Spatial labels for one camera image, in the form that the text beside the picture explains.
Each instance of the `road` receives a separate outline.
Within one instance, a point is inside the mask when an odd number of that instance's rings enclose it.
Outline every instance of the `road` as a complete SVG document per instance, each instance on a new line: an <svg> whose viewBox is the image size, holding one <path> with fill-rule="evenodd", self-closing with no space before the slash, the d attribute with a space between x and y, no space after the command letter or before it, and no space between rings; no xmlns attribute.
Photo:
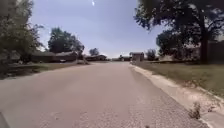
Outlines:
<svg viewBox="0 0 224 128"><path fill-rule="evenodd" d="M207 128L128 63L0 81L0 110L10 128Z"/></svg>

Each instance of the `curb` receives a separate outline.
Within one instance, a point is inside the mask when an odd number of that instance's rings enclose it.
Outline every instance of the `curb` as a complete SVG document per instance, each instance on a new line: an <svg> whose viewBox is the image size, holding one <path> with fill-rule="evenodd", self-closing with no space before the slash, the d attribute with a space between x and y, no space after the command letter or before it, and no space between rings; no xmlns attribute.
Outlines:
<svg viewBox="0 0 224 128"><path fill-rule="evenodd" d="M149 79L156 87L163 90L166 94L176 100L185 109L190 110L194 102L202 103L204 107L204 113L200 121L208 125L209 128L223 128L224 122L224 107L220 106L215 112L208 112L208 108L213 106L213 100L219 101L220 104L224 103L224 100L220 97L214 96L207 90L197 87L196 89L186 88L175 83L164 76L154 75L151 71L145 70L135 65L130 67Z"/></svg>

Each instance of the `tree foliage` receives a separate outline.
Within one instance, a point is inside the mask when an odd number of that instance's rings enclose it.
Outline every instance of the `tree foliage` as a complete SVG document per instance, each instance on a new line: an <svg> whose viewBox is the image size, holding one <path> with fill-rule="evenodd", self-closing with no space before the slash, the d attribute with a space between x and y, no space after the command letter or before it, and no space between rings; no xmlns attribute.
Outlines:
<svg viewBox="0 0 224 128"><path fill-rule="evenodd" d="M146 52L147 60L148 61L154 61L156 59L156 50L154 49L149 49Z"/></svg>
<svg viewBox="0 0 224 128"><path fill-rule="evenodd" d="M28 23L32 15L33 2L30 0L3 0L0 11L0 52L8 56L12 52L25 54L42 46L38 41L38 25Z"/></svg>
<svg viewBox="0 0 224 128"><path fill-rule="evenodd" d="M139 0L135 20L148 30L166 25L185 33L188 41L182 43L200 42L201 61L206 62L208 41L223 34L222 3L222 0Z"/></svg>
<svg viewBox="0 0 224 128"><path fill-rule="evenodd" d="M185 42L185 37L182 33L176 33L172 30L166 30L157 37L156 44L159 46L159 55L173 56L176 60L190 58L192 49L189 42Z"/></svg>
<svg viewBox="0 0 224 128"><path fill-rule="evenodd" d="M99 50L98 50L97 48L93 48L93 49L90 49L90 50L89 50L89 54L90 54L91 56L97 56L97 55L100 54L100 52L99 52Z"/></svg>
<svg viewBox="0 0 224 128"><path fill-rule="evenodd" d="M48 41L50 52L83 52L84 46L71 33L62 31L60 28L53 28L51 31L51 38Z"/></svg>

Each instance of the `lawn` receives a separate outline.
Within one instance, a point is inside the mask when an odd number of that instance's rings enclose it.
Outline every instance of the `lawn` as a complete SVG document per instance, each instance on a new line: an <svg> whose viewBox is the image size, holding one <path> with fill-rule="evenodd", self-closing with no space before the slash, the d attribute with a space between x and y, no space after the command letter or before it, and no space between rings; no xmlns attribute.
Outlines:
<svg viewBox="0 0 224 128"><path fill-rule="evenodd" d="M139 67L166 76L184 86L190 83L224 97L224 65L135 63Z"/></svg>
<svg viewBox="0 0 224 128"><path fill-rule="evenodd" d="M47 70L55 70L71 66L78 66L76 63L40 63L28 65L0 66L0 79L9 77L26 76Z"/></svg>

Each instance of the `blue sky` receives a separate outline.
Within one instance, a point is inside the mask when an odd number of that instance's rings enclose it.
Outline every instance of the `blue sky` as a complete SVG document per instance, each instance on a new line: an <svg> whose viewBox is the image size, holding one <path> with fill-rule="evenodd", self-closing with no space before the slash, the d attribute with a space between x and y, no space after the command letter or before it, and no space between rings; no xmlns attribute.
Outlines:
<svg viewBox="0 0 224 128"><path fill-rule="evenodd" d="M108 57L157 48L162 26L148 32L134 21L137 0L34 0L31 23L43 25L40 41L47 46L51 28L73 33L89 49Z"/></svg>

